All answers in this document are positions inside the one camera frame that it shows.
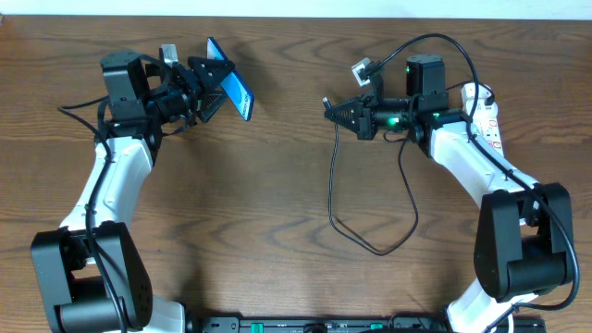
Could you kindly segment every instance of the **green component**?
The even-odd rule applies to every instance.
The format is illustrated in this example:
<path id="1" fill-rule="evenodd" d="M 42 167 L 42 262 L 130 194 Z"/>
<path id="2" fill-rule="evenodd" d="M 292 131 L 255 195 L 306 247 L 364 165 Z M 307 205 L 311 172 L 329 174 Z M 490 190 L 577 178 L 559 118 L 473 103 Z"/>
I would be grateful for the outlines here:
<path id="1" fill-rule="evenodd" d="M 390 117 L 387 122 L 389 126 L 395 126 L 399 122 L 399 119 L 397 117 Z"/>
<path id="2" fill-rule="evenodd" d="M 251 324 L 251 333 L 263 333 L 263 324 Z"/>

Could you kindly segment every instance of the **white backdrop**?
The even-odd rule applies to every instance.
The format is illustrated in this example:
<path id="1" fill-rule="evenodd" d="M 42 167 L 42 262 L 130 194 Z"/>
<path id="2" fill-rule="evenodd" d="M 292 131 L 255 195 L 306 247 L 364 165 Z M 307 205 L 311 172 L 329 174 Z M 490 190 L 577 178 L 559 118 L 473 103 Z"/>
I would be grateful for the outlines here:
<path id="1" fill-rule="evenodd" d="M 3 14 L 592 19 L 592 0 L 0 0 Z"/>

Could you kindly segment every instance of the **phone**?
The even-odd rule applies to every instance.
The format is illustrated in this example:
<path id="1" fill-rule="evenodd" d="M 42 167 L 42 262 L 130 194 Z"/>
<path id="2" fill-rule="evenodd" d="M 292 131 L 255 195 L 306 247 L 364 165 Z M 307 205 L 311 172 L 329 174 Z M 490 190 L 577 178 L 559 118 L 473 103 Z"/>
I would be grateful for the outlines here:
<path id="1" fill-rule="evenodd" d="M 228 60 L 228 57 L 224 54 L 220 45 L 216 43 L 214 37 L 208 37 L 207 39 L 207 58 L 215 60 Z M 244 82 L 239 72 L 233 70 L 223 81 L 220 83 L 228 98 L 239 111 L 240 115 L 245 121 L 251 120 L 251 113 L 253 112 L 253 105 L 255 102 L 255 96 L 251 91 L 251 88 Z"/>

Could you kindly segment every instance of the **power strip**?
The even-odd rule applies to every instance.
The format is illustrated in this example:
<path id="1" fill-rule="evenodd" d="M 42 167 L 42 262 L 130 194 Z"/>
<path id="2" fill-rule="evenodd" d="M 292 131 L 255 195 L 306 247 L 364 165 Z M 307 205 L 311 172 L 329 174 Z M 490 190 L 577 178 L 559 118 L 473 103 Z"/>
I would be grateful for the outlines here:
<path id="1" fill-rule="evenodd" d="M 500 127 L 498 123 L 498 104 L 486 105 L 486 99 L 491 96 L 491 92 L 485 89 L 483 84 L 479 84 L 479 96 L 477 97 L 477 108 L 473 115 L 473 123 L 477 126 L 487 143 L 496 152 L 503 156 L 501 147 Z M 475 102 L 475 84 L 467 83 L 461 89 L 462 110 L 469 114 Z"/>

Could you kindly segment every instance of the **wooden table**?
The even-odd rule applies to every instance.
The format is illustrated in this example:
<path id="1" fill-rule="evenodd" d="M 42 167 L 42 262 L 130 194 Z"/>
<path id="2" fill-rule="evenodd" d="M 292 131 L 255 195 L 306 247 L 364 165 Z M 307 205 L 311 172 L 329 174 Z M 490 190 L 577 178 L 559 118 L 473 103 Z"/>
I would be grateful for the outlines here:
<path id="1" fill-rule="evenodd" d="M 104 55 L 157 56 L 160 44 L 174 43 L 182 58 L 204 56 L 211 35 L 254 90 L 253 120 L 227 104 L 207 125 L 164 140 L 131 227 L 154 293 L 202 315 L 443 309 L 475 276 L 475 203 L 410 146 L 403 164 L 420 211 L 415 234 L 382 258 L 345 240 L 327 221 L 334 132 L 321 103 L 361 93 L 352 64 L 434 31 L 458 39 L 494 88 L 508 159 L 570 191 L 583 281 L 573 306 L 542 316 L 549 332 L 588 331 L 592 23 L 97 17 L 6 17 L 0 26 L 0 331 L 48 329 L 31 240 L 57 228 L 93 165 L 92 134 L 56 106 L 105 95 Z M 444 55 L 448 84 L 469 79 L 451 45 L 419 43 L 388 65 L 387 96 L 403 97 L 404 58 L 420 53 Z M 460 93 L 452 96 L 459 105 Z M 94 121 L 95 112 L 80 114 Z M 341 132 L 335 216 L 384 247 L 413 223 L 397 150 Z M 568 289 L 538 301 L 559 302 Z"/>

